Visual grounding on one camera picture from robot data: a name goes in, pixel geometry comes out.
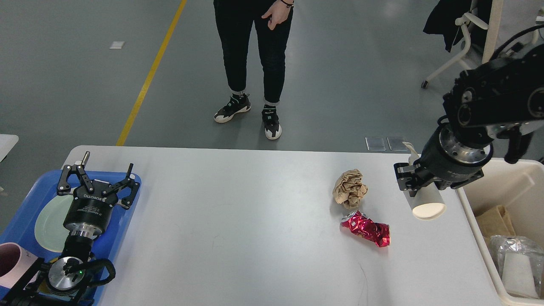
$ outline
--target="brown paper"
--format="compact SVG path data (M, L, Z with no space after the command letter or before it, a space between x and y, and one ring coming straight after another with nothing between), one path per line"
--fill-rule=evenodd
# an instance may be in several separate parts
M485 238L493 235L516 236L510 214L503 205L495 206L476 217L476 222Z
M362 178L357 169L344 172L332 190L336 203L344 205L346 209L359 207L359 202L368 192L367 186L361 182Z

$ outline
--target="white sole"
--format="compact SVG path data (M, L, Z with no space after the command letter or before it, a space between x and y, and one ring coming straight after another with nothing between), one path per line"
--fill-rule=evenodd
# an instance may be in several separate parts
M272 132L268 132L267 130L264 130L264 135L270 140L278 139L281 136L281 125L279 126L279 129L276 132L276 137L272 137Z
M234 114L230 115L229 117L222 117L222 118L219 118L219 117L213 117L213 120L217 123L225 123L225 122L229 122L231 121L231 119L234 117L234 115L238 114L238 113L245 113L245 112L249 112L249 110L251 109L251 105L249 106L246 106L244 108L242 108L241 110L235 112Z

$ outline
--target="white bin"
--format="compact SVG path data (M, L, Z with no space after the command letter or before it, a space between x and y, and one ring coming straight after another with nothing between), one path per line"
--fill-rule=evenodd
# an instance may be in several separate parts
M544 247L544 165L528 160L508 164L493 158L483 171L483 178L459 189L458 195L497 293L505 305L544 305L544 299L513 297L506 292L474 217L504 205L516 235Z

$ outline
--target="red crushed can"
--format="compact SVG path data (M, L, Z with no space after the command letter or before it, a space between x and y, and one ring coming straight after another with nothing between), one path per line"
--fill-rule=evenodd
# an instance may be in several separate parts
M343 227L348 228L353 234L376 243L380 248L387 247L391 241L389 236L389 225L374 223L359 210L344 216L340 221L340 224Z

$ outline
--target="black sneaker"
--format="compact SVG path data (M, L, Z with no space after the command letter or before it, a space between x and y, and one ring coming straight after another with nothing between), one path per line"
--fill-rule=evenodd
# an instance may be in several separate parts
M241 96L233 94L231 100L213 116L213 120L218 123L225 123L234 117L234 114L245 113L251 109L248 95Z
M264 134L270 140L278 139L281 136L281 125L276 110L263 109Z

